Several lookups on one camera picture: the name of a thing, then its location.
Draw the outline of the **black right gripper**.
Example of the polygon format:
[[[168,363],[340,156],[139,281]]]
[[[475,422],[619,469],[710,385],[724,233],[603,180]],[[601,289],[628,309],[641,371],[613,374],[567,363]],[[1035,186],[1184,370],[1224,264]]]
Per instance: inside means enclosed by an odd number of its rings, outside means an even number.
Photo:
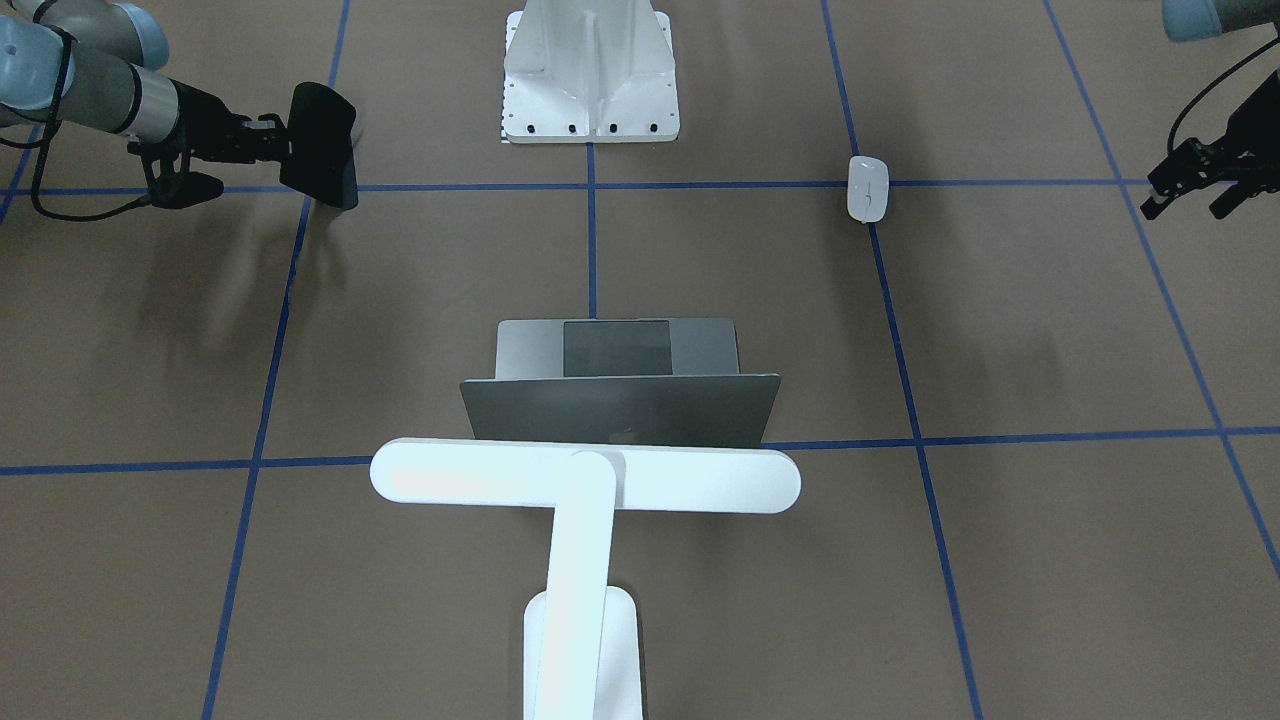
[[[188,85],[175,86],[189,151],[197,159],[227,164],[283,163],[291,156],[289,129],[278,114],[257,118],[233,113],[218,96]]]

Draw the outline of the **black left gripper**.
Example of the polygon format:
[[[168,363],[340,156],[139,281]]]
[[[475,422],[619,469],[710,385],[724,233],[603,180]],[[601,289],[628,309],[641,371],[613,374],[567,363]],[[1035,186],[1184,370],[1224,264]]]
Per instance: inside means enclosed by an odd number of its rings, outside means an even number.
[[[1272,73],[1228,118],[1225,135],[1210,145],[1210,182],[1230,186],[1211,204],[1224,219],[1243,202],[1279,191],[1279,78]]]

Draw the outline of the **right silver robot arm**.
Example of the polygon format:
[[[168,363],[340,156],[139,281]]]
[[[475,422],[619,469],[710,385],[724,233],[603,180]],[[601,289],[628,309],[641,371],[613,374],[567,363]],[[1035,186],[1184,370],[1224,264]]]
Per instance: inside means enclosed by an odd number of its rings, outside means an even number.
[[[134,154],[174,161],[283,161],[280,117],[236,114],[161,73],[168,36],[123,1],[3,3],[3,126],[74,123],[125,138]]]

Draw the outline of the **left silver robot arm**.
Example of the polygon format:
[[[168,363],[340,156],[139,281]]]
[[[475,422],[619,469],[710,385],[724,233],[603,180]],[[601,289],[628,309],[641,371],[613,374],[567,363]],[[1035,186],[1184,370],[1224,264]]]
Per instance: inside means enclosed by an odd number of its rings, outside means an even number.
[[[1260,26],[1277,26],[1276,1],[1162,1],[1164,32],[1174,42],[1219,37]],[[1166,158],[1148,174],[1149,197],[1140,210],[1155,219],[1176,199],[1226,183],[1210,204],[1221,220],[1242,204],[1277,192],[1277,72],[1230,114],[1222,136],[1203,142],[1192,136],[1178,140],[1187,115],[1231,74],[1277,47],[1272,38],[1210,81],[1179,113],[1167,135]]]

